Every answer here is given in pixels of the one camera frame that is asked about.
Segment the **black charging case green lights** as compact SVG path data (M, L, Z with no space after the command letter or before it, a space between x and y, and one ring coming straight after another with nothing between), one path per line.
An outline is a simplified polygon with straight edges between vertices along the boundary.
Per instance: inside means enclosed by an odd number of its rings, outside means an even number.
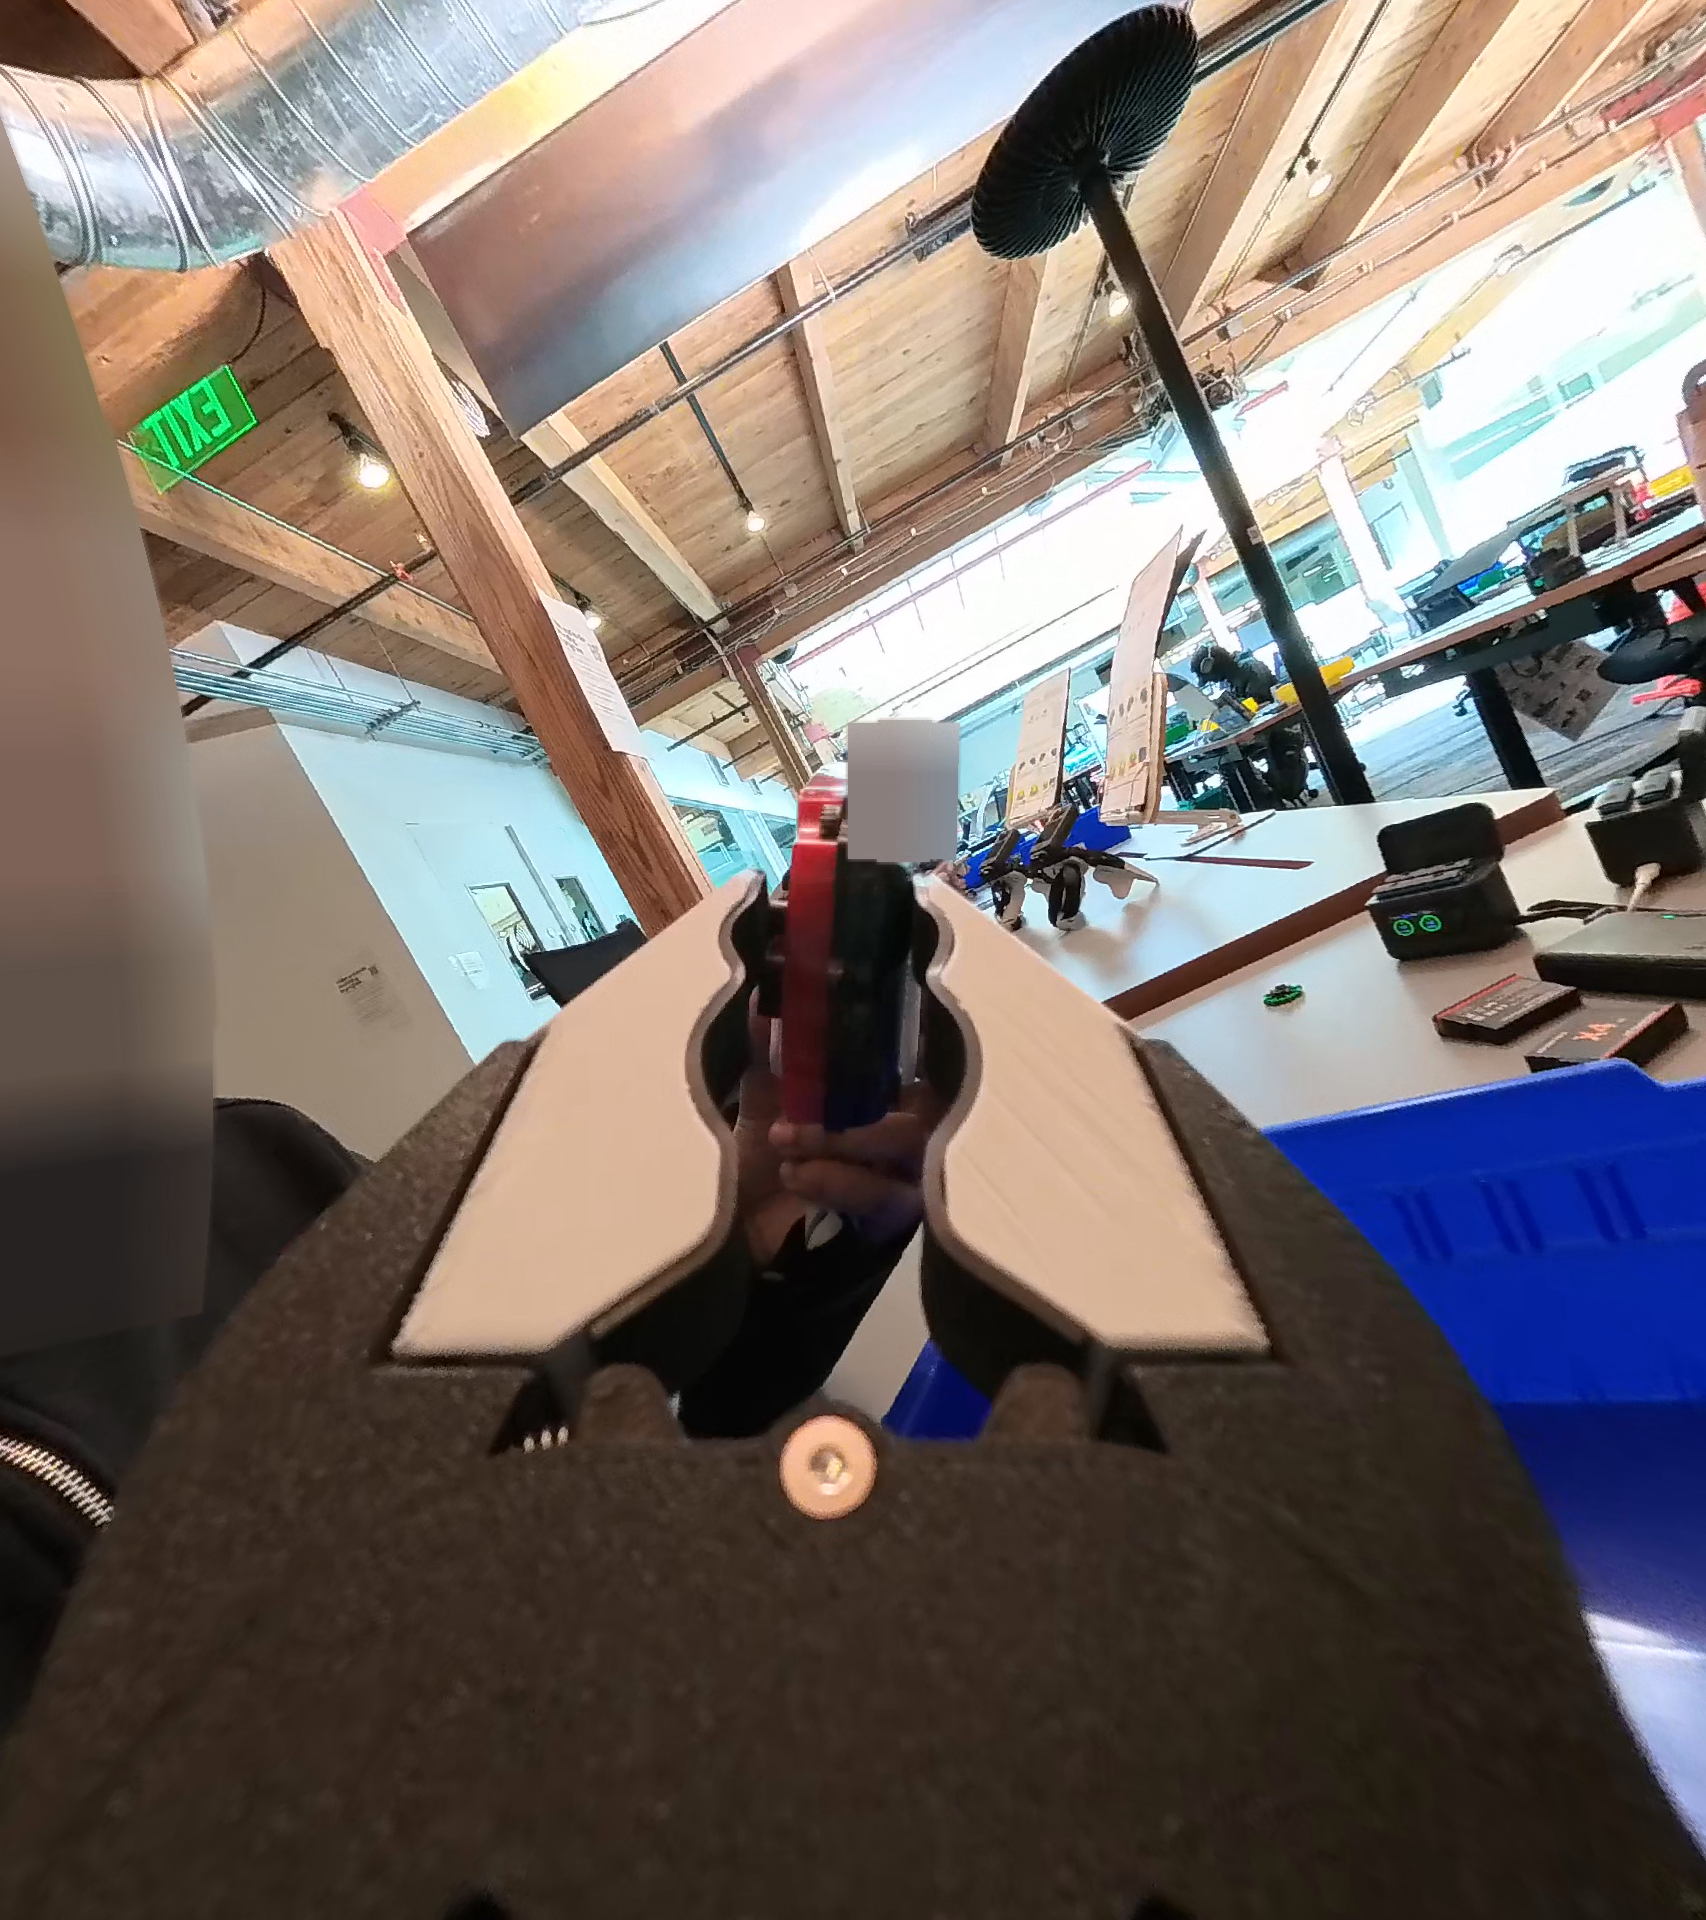
M1466 800L1383 826L1383 873L1367 920L1398 964L1510 944L1519 906L1503 873L1503 840L1490 804Z

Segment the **green exit sign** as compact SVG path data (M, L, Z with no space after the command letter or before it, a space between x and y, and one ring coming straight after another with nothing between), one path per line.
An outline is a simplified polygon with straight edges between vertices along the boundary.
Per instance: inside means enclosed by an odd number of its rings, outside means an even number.
M237 371L219 364L161 399L125 436L125 448L166 495L258 427Z

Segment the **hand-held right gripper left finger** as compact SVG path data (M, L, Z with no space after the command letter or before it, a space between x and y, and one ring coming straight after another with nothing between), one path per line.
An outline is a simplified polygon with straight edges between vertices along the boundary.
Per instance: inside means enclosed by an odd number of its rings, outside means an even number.
M746 1312L739 1154L767 882L727 879L538 1034L390 1343L399 1366L520 1366L577 1404L606 1366L668 1393Z

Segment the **small black charger dock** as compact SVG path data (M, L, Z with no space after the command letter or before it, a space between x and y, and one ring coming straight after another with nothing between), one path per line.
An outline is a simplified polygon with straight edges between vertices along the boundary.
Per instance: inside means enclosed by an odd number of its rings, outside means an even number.
M1663 762L1600 785L1585 834L1618 888L1638 888L1642 869L1681 878L1706 866L1706 707L1683 714Z

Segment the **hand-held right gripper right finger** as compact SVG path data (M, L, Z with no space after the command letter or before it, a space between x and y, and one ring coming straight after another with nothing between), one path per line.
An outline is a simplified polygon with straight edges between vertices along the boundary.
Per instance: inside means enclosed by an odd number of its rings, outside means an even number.
M945 883L914 888L923 1149L920 1298L994 1395L1023 1366L1255 1362L1270 1335L1143 1046Z

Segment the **silver ventilation duct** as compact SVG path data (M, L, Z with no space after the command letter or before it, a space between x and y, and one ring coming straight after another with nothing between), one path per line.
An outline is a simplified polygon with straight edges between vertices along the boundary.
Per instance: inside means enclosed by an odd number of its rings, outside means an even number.
M597 12L266 1L148 78L0 61L0 122L59 268L191 274L332 211Z

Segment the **grey rectangular duct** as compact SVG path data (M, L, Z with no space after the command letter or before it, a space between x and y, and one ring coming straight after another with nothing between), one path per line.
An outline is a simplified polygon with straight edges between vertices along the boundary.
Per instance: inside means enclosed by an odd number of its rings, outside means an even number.
M511 434L999 123L1105 1L739 1L410 236Z

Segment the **person's left hand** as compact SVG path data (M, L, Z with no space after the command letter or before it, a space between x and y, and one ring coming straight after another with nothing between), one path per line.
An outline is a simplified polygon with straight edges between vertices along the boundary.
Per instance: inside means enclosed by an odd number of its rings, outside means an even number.
M847 1130L780 1117L767 1140L780 1184L805 1203L863 1222L875 1235L920 1218L929 1124L914 1108Z

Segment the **black flat power hub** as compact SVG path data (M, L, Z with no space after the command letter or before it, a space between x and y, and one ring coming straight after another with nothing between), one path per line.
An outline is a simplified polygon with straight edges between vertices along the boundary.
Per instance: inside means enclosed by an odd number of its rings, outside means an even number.
M1519 923L1560 931L1534 947L1543 981L1589 995L1706 1001L1706 909L1535 909Z

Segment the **red handheld game toy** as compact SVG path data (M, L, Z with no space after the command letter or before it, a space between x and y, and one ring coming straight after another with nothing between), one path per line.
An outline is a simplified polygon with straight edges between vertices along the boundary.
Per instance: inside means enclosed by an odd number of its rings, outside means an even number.
M916 909L908 867L853 856L846 774L816 774L762 985L788 1122L847 1134L895 1108L918 1052Z

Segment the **printed cardboard sheet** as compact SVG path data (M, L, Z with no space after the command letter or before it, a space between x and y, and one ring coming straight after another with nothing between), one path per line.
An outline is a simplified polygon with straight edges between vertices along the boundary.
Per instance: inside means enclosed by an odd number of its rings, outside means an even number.
M1498 670L1515 714L1578 742L1619 688L1603 675L1606 654L1585 637L1565 639Z

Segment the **black metal pole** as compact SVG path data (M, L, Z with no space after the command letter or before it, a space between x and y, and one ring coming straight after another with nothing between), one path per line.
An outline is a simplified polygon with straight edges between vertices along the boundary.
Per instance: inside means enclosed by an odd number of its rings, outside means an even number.
M1127 12L1079 42L998 134L972 192L969 223L987 255L1017 261L1052 251L1092 221L1277 645L1324 785L1336 804L1369 804L1371 785L1336 697L1119 204L1119 182L1174 132L1197 79L1199 48L1190 14L1165 4Z

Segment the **black red battery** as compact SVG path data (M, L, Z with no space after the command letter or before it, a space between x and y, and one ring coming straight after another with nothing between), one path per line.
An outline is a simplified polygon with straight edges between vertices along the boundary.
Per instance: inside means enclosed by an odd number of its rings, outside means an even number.
M1490 985L1431 1014L1433 1031L1456 1044L1511 1044L1584 1001L1569 983L1531 971L1510 971Z
M1687 1034L1689 1020L1678 1001L1589 999L1569 1008L1565 1020L1531 1036L1521 1059L1534 1073L1602 1061L1644 1068Z

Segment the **cardboard instruction board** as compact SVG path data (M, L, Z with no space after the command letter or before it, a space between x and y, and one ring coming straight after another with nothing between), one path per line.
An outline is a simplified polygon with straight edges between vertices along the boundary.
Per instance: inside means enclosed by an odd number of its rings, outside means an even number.
M1020 706L1017 737L1008 770L1004 824L1027 829L1059 802L1064 739L1072 707L1072 670L1033 682Z
M1168 540L1127 585L1107 678L1101 826L1137 828L1158 819L1168 701L1158 650L1201 540L1204 525Z

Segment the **white paper notice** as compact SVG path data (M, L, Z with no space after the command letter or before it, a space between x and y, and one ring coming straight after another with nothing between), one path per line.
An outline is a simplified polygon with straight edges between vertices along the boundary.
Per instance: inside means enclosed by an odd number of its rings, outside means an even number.
M646 737L612 672L592 615L548 592L539 593L539 604L607 749L646 759Z

